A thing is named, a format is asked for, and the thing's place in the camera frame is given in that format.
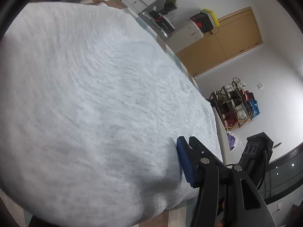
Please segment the checkered bed sheet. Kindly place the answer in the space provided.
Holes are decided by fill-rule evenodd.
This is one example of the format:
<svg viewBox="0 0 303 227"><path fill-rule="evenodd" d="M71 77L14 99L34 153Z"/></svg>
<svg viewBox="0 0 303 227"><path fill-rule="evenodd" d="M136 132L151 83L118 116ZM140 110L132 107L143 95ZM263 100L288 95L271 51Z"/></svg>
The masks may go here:
<svg viewBox="0 0 303 227"><path fill-rule="evenodd" d="M91 226L132 226L197 196L179 136L202 136L201 95L181 64L131 14L95 7L96 92L88 115L98 212Z"/></svg>

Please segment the yellow black shoe boxes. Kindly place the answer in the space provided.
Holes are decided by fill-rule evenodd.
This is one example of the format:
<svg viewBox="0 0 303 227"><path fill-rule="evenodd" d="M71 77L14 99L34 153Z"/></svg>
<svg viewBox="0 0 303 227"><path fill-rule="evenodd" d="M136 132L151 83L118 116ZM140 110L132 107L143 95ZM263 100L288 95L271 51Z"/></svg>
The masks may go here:
<svg viewBox="0 0 303 227"><path fill-rule="evenodd" d="M200 10L199 13L190 17L190 20L198 26L203 34L220 26L214 12L208 9Z"/></svg>

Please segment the silver aluminium suitcase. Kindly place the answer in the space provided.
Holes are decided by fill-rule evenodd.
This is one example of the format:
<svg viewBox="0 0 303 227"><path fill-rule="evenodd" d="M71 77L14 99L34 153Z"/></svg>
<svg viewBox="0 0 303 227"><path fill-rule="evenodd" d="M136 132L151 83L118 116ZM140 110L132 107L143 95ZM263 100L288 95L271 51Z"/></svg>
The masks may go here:
<svg viewBox="0 0 303 227"><path fill-rule="evenodd" d="M139 13L139 17L143 19L143 21L145 21L145 23L147 23L158 34L158 36L160 36L161 39L166 40L171 35L166 34L163 29L156 25L149 13L142 11Z"/></svg>

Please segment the grey bed footboard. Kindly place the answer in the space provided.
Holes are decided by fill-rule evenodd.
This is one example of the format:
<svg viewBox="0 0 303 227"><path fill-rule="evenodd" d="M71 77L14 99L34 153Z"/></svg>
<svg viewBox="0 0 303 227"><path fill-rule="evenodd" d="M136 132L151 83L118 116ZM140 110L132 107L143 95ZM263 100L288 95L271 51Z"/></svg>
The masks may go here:
<svg viewBox="0 0 303 227"><path fill-rule="evenodd" d="M222 154L222 160L225 165L228 165L232 162L232 159L231 159L229 141L227 138L227 132L226 132L226 129L225 129L215 107L212 107L212 109L213 109L214 116L215 116L217 136L218 136L218 141L219 141L219 145L220 145L220 151Z"/></svg>

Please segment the wooden shoe rack with shoes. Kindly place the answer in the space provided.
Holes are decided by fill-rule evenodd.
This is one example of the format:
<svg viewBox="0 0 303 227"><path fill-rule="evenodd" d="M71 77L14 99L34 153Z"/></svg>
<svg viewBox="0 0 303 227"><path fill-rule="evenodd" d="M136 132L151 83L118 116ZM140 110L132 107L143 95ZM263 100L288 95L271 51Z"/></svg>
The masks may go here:
<svg viewBox="0 0 303 227"><path fill-rule="evenodd" d="M246 84L235 77L230 84L210 94L208 101L217 111L227 131L242 127L260 114L254 94L245 90L245 87Z"/></svg>

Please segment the light grey sweatshirt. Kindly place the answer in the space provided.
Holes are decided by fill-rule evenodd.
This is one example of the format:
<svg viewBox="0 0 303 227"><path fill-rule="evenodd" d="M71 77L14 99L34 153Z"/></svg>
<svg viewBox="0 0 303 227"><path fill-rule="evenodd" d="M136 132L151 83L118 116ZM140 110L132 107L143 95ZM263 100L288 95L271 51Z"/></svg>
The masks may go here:
<svg viewBox="0 0 303 227"><path fill-rule="evenodd" d="M213 110L128 13L29 3L1 40L1 189L58 226L132 226L196 197L176 150L221 157Z"/></svg>

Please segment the dark flower bouquet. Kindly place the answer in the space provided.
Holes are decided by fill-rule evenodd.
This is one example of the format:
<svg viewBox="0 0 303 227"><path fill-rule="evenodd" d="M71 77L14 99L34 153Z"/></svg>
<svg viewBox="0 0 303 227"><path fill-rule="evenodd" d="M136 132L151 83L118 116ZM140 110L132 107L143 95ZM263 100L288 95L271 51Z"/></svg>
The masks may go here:
<svg viewBox="0 0 303 227"><path fill-rule="evenodd" d="M162 15L168 15L168 13L176 10L178 8L176 1L177 0L166 0L163 8L161 10L159 10L158 13L160 13Z"/></svg>

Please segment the wooden door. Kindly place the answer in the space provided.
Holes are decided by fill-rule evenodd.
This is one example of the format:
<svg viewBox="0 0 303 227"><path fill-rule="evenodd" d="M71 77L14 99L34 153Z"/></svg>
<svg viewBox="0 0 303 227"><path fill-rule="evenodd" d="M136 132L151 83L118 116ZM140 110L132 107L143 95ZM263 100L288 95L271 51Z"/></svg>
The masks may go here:
<svg viewBox="0 0 303 227"><path fill-rule="evenodd" d="M193 77L263 43L252 7L219 19L220 26L176 55Z"/></svg>

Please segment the black box on suitcase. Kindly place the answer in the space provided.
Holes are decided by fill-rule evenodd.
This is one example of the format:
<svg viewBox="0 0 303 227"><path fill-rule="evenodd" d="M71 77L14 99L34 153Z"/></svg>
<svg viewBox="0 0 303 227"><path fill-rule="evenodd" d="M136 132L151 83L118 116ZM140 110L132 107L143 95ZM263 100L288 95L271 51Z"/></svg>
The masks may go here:
<svg viewBox="0 0 303 227"><path fill-rule="evenodd" d="M164 15L156 12L155 10L152 10L149 15L155 21L156 25L163 29L166 34L170 35L175 31L175 27Z"/></svg>

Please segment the white small cabinet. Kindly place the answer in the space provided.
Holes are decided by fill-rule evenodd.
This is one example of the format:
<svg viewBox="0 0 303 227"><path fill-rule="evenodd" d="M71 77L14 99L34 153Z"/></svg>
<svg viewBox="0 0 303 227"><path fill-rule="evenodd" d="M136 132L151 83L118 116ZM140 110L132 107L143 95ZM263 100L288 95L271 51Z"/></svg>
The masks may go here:
<svg viewBox="0 0 303 227"><path fill-rule="evenodd" d="M169 35L165 43L174 54L177 54L203 37L199 27L192 20L187 19L175 26L175 31Z"/></svg>

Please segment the purple plastic bag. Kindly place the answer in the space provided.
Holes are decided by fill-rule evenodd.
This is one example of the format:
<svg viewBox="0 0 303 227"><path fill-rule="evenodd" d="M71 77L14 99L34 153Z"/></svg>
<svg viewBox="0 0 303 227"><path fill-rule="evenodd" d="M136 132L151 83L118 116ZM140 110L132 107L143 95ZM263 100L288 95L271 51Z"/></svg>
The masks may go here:
<svg viewBox="0 0 303 227"><path fill-rule="evenodd" d="M234 147L238 144L238 138L236 135L230 131L227 132L227 140L229 143L230 151L234 149Z"/></svg>

